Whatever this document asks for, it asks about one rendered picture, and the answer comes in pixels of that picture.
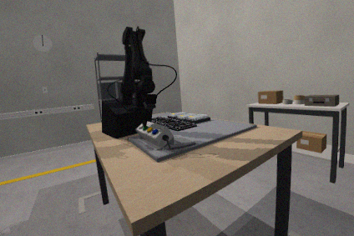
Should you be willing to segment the grey button panel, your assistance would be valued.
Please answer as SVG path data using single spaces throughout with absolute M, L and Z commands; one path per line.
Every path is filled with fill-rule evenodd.
M 178 144 L 174 141 L 173 134 L 170 132 L 168 127 L 159 125 L 157 123 L 151 123 L 147 121 L 146 128 L 144 128 L 143 124 L 141 124 L 135 130 L 139 131 L 139 133 L 145 138 L 145 139 L 144 138 L 136 138 L 136 139 L 138 139 L 140 142 L 146 144 L 147 146 L 151 147 L 154 150 L 160 150 L 162 148 L 167 148 L 167 147 L 169 147 L 170 149 L 185 148 L 195 144 L 195 143 L 191 143 L 184 146 L 171 148 L 170 146 Z

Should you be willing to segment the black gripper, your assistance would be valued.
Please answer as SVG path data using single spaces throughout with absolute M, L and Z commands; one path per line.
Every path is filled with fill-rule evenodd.
M 146 109 L 145 107 L 130 107 L 130 110 L 134 110 L 134 113 L 137 113 L 141 122 L 143 123 L 144 128 L 146 128 L 147 121 L 149 119 L 150 110 Z M 143 119 L 143 120 L 142 120 Z

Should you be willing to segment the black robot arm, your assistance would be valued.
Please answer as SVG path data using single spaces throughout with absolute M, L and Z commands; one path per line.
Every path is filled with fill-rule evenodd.
M 133 111 L 130 110 L 130 107 L 133 107 L 135 105 L 136 107 L 154 109 L 154 106 L 156 104 L 156 94 L 146 94 L 152 93 L 154 91 L 155 84 L 153 82 L 152 69 L 149 67 L 149 62 L 147 62 L 147 59 L 144 55 L 142 45 L 144 35 L 145 30 L 139 29 L 137 32 L 135 32 L 131 27 L 126 27 L 123 32 L 122 43 L 125 44 L 125 67 L 124 76 L 120 88 L 122 98 L 117 98 L 117 101 L 127 111 Z M 144 63 L 142 62 L 142 60 L 144 61 Z M 140 81 L 136 83 L 135 80 L 139 79 Z M 135 105 L 133 104 L 133 93 L 142 93 L 142 95 L 135 95 Z

